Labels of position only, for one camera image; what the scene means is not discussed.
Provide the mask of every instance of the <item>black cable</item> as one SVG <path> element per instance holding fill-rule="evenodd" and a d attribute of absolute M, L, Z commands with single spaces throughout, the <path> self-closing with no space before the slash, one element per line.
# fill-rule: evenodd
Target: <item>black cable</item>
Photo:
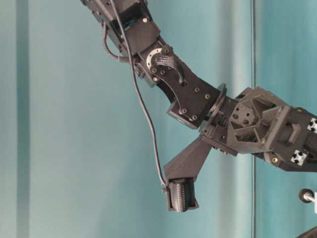
<path fill-rule="evenodd" d="M 103 37 L 103 45 L 105 51 L 108 53 L 108 55 L 113 58 L 114 60 L 118 62 L 124 62 L 124 63 L 129 63 L 129 57 L 122 57 L 122 56 L 116 56 L 114 53 L 111 52 L 107 45 L 107 35 L 108 35 L 108 27 L 106 23 L 104 22 L 104 37 Z"/>
<path fill-rule="evenodd" d="M 165 180 L 163 178 L 163 175 L 162 175 L 162 171 L 161 171 L 161 168 L 160 168 L 160 163 L 159 163 L 159 153 L 158 153 L 158 145 L 157 145 L 157 137 L 156 137 L 156 133 L 155 133 L 155 129 L 154 129 L 154 125 L 153 125 L 153 122 L 152 122 L 152 119 L 150 117 L 150 114 L 147 110 L 147 107 L 145 106 L 144 104 L 144 101 L 143 101 L 143 98 L 142 98 L 142 95 L 140 93 L 140 89 L 138 87 L 138 83 L 137 83 L 137 79 L 136 79 L 136 76 L 135 76 L 135 69 L 134 69 L 134 63 L 133 63 L 133 59 L 132 59 L 132 54 L 131 54 L 131 47 L 130 47 L 130 44 L 128 42 L 128 39 L 126 37 L 126 34 L 125 34 L 125 31 L 124 31 L 124 28 L 123 28 L 123 24 L 122 24 L 122 21 L 120 19 L 120 16 L 118 14 L 118 11 L 115 7 L 115 4 L 114 4 L 114 1 L 113 0 L 110 0 L 111 4 L 112 4 L 112 7 L 113 7 L 113 10 L 114 10 L 114 13 L 115 13 L 115 16 L 118 20 L 118 23 L 119 23 L 119 27 L 120 27 L 120 30 L 122 32 L 122 35 L 124 37 L 124 41 L 125 41 L 125 44 L 126 44 L 126 47 L 127 47 L 127 50 L 128 50 L 128 55 L 129 55 L 129 60 L 130 60 L 130 66 L 131 66 L 131 73 L 132 73 L 132 79 L 133 79 L 133 85 L 134 85 L 134 88 L 135 88 L 135 91 L 138 95 L 138 99 L 139 99 L 139 102 L 141 104 L 141 107 L 143 109 L 143 112 L 148 120 L 148 123 L 149 123 L 149 126 L 150 126 L 150 129 L 151 129 L 151 132 L 152 132 L 152 139 L 153 139 L 153 146 L 154 146 L 154 154 L 155 154 L 155 160 L 156 160 L 156 166 L 157 166 L 157 171 L 158 171 L 158 177 L 159 177 L 159 180 L 161 182 L 162 185 L 166 186 L 166 183 L 165 183 Z"/>

